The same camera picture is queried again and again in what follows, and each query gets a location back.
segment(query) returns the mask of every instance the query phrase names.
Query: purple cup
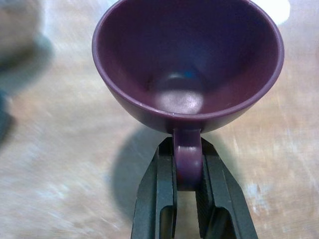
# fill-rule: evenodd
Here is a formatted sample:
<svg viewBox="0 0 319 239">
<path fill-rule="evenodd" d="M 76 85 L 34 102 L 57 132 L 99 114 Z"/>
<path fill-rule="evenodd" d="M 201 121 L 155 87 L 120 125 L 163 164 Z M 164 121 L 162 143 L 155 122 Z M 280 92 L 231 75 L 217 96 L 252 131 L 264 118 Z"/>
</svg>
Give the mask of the purple cup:
<svg viewBox="0 0 319 239">
<path fill-rule="evenodd" d="M 276 25 L 249 0 L 121 0 L 98 23 L 92 51 L 117 101 L 173 135 L 180 190 L 201 179 L 200 134 L 256 103 L 284 60 Z"/>
</svg>

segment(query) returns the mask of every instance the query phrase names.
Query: cup bottom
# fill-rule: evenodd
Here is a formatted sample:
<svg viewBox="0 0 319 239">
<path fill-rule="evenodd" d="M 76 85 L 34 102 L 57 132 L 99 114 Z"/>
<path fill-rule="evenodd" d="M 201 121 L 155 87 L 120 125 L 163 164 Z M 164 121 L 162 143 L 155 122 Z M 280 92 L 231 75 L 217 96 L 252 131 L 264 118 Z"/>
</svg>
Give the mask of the cup bottom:
<svg viewBox="0 0 319 239">
<path fill-rule="evenodd" d="M 166 72 L 155 79 L 155 107 L 159 110 L 194 115 L 204 104 L 203 77 L 196 71 Z"/>
</svg>

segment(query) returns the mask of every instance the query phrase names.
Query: cup handle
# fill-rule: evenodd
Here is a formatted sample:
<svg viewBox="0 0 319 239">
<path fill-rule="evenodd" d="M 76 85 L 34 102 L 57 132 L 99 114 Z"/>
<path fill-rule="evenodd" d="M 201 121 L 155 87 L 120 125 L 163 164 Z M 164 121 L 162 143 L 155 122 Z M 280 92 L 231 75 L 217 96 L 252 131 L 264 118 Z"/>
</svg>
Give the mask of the cup handle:
<svg viewBox="0 0 319 239">
<path fill-rule="evenodd" d="M 174 129 L 173 145 L 177 188 L 179 191 L 193 191 L 202 177 L 200 129 Z"/>
</svg>

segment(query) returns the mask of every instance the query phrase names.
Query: blurry object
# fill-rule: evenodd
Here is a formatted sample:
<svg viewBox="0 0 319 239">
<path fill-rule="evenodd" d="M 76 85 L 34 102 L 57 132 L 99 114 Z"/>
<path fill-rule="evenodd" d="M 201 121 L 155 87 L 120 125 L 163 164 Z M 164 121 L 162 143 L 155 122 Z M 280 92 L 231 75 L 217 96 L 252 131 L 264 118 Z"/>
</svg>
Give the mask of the blurry object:
<svg viewBox="0 0 319 239">
<path fill-rule="evenodd" d="M 6 102 L 4 92 L 0 91 L 0 140 L 4 137 L 9 126 L 10 116 L 6 112 Z"/>
<path fill-rule="evenodd" d="M 280 25 L 290 16 L 290 3 L 288 0 L 252 0 L 261 7 L 275 22 Z"/>
<path fill-rule="evenodd" d="M 0 63 L 0 89 L 14 96 L 36 82 L 49 65 L 52 54 L 51 42 L 39 34 L 28 50 Z"/>
<path fill-rule="evenodd" d="M 40 11 L 39 0 L 0 0 L 0 65 L 33 47 Z"/>
</svg>

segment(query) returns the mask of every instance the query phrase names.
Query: wooden table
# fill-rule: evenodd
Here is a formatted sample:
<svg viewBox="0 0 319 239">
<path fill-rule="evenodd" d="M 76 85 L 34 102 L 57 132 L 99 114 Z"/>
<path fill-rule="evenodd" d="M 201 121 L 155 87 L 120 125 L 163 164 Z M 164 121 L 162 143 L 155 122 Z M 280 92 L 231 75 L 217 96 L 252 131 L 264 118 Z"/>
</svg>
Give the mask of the wooden table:
<svg viewBox="0 0 319 239">
<path fill-rule="evenodd" d="M 271 91 L 205 134 L 240 183 L 260 239 L 319 238 L 319 1 L 290 0 Z M 44 0 L 42 37 L 0 72 L 14 122 L 0 145 L 1 239 L 127 239 L 137 186 L 167 136 L 115 101 L 91 55 L 107 0 Z M 177 239 L 199 238 L 193 193 Z"/>
</svg>

